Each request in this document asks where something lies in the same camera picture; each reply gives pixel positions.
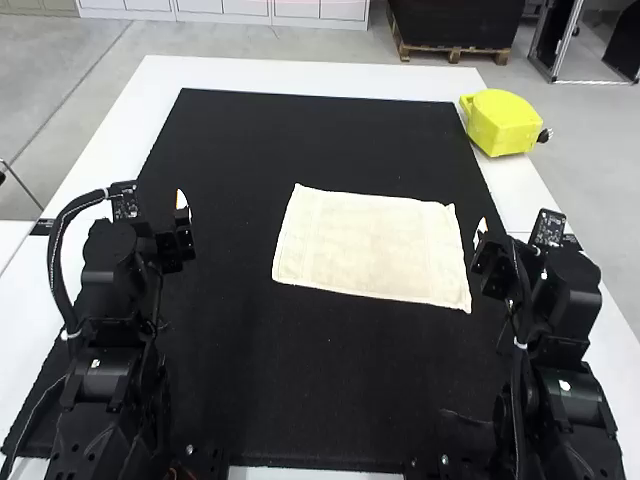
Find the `cable tie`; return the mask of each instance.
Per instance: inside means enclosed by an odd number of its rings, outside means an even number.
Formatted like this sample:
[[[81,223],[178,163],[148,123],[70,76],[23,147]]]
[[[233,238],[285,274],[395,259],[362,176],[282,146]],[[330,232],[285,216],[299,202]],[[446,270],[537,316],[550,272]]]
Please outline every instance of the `cable tie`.
[[[520,350],[526,350],[528,348],[528,345],[526,343],[519,343],[518,342],[518,337],[513,337],[513,344],[518,347]]]

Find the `black cable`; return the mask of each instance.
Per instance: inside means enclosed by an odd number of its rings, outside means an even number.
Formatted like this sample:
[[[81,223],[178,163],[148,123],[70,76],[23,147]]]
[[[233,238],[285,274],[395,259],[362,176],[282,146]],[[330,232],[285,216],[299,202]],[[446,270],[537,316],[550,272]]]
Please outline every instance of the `black cable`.
[[[525,475],[525,461],[527,458],[524,419],[522,413],[521,377],[522,363],[528,361],[527,342],[534,331],[533,304],[531,300],[531,283],[522,259],[516,249],[516,241],[511,239],[511,262],[516,274],[520,293],[522,295],[522,307],[517,309],[522,315],[518,331],[514,332],[513,368],[511,370],[511,412],[513,415],[513,442],[516,453],[515,480],[522,480]]]
[[[70,335],[77,333],[79,327],[78,318],[73,310],[73,305],[69,299],[64,279],[62,278],[62,267],[60,263],[62,239],[67,227],[80,212],[109,198],[113,198],[112,193],[105,189],[94,190],[72,200],[56,217],[51,228],[51,233],[49,234],[49,244],[47,247],[49,286],[56,305],[64,319],[67,333]]]
[[[527,351],[516,346],[513,352],[513,369],[511,370],[511,412],[513,415],[513,443],[516,452],[515,480],[524,478],[525,460],[527,457],[524,420],[522,415],[521,376],[522,362]]]
[[[18,455],[18,451],[22,446],[22,442],[24,441],[25,435],[31,428],[33,420],[36,417],[36,413],[38,412],[40,407],[42,407],[42,405],[47,403],[45,402],[45,400],[48,400],[49,397],[54,392],[57,393],[56,390],[58,389],[58,387],[64,384],[65,378],[66,376],[60,377],[58,380],[55,381],[53,385],[47,388],[42,394],[42,396],[40,397],[40,400],[38,400],[38,402],[36,403],[35,407],[33,407],[33,409],[31,410],[31,413],[29,414],[29,418],[27,419],[27,423],[25,423],[24,428],[20,433],[20,436],[18,437],[18,440],[16,441],[15,446],[13,447],[13,450],[11,451],[10,454],[7,455],[7,458],[5,459],[4,464],[2,465],[2,470],[0,470],[0,480],[8,480],[9,475],[11,475],[11,471],[13,470],[13,464],[16,461],[16,456]]]

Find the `metal frame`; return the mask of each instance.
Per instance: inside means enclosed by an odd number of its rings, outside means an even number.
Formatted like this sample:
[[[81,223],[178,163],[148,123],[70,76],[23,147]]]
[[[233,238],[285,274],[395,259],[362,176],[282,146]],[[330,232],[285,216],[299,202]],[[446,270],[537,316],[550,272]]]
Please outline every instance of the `metal frame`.
[[[29,195],[29,198],[31,198],[31,200],[33,200],[33,203],[35,203],[38,206],[38,208],[40,209],[40,211],[43,212],[44,211],[44,207],[40,204],[40,202],[33,195],[33,193],[31,193],[31,190],[29,190],[29,188],[25,185],[25,183],[20,179],[18,174],[11,168],[11,165],[9,165],[7,162],[2,160],[1,158],[0,158],[0,164],[7,170],[7,172],[9,172],[11,175],[13,175],[13,178],[16,179],[16,182],[18,182],[18,184],[27,193],[27,195]]]
[[[635,82],[632,81],[610,81],[610,80],[559,80],[558,76],[560,74],[560,68],[562,67],[562,63],[564,62],[564,57],[567,55],[567,49],[569,48],[569,42],[573,38],[573,32],[578,24],[578,20],[580,19],[580,14],[582,12],[582,6],[584,4],[584,0],[575,0],[573,3],[573,8],[571,9],[571,14],[569,15],[569,21],[567,22],[567,26],[564,30],[564,34],[562,35],[562,39],[558,42],[558,47],[556,48],[556,59],[553,63],[551,69],[549,69],[544,63],[540,61],[537,55],[538,51],[538,43],[540,42],[540,36],[542,35],[542,29],[544,27],[545,21],[547,19],[547,14],[549,12],[549,8],[553,4],[554,0],[546,0],[542,6],[542,10],[540,11],[540,18],[538,20],[538,24],[536,26],[536,31],[533,35],[533,40],[531,42],[531,47],[529,48],[529,61],[533,64],[533,66],[538,70],[543,77],[549,83],[558,83],[558,84],[571,84],[571,85],[633,85]]]

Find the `cabinet drawer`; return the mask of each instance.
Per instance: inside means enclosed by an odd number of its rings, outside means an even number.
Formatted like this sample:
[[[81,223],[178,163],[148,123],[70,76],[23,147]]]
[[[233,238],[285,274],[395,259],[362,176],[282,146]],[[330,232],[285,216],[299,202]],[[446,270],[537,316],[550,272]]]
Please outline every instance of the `cabinet drawer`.
[[[7,0],[10,7],[40,10],[38,0]]]
[[[112,10],[124,10],[123,0],[80,0],[82,8],[105,8]]]
[[[127,10],[153,10],[155,12],[170,12],[169,0],[124,0]]]
[[[364,22],[364,0],[321,0],[320,18],[327,20],[360,20]]]
[[[320,18],[320,0],[275,0],[275,15]]]
[[[222,0],[178,0],[180,12],[222,13]]]
[[[224,13],[237,15],[269,15],[267,0],[222,0]]]
[[[76,9],[76,2],[73,0],[43,0],[43,3],[47,10],[73,11]]]

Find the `wooden pallet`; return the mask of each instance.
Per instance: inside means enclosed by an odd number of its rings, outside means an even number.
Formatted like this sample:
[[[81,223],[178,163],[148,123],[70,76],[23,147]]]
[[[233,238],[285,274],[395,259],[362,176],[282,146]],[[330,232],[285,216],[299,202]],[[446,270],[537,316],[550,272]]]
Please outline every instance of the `wooden pallet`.
[[[387,5],[387,18],[389,19],[389,25],[391,26],[391,34],[393,40],[396,43],[398,49],[398,55],[400,61],[408,62],[410,60],[410,52],[446,52],[449,54],[449,63],[458,63],[460,61],[460,55],[462,53],[484,53],[494,55],[493,60],[498,65],[506,65],[509,61],[510,48],[476,48],[476,47],[432,47],[428,45],[410,45],[402,40],[400,35],[400,29],[396,18],[391,11],[391,7]]]

